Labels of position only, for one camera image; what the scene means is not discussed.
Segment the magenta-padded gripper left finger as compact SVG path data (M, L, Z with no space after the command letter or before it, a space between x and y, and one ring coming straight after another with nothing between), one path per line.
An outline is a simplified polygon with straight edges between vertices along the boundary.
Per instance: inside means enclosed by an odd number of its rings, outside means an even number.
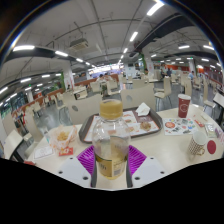
M85 188L95 188L97 183L97 168L94 147L89 146L77 157L70 156L67 158L56 174L76 185Z

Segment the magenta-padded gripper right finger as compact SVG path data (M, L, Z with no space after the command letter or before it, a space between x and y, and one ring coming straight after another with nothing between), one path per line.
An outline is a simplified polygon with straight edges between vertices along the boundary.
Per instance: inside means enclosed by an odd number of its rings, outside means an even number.
M143 187L165 175L165 169L155 157L147 157L134 146L129 146L126 166L126 183L128 188Z

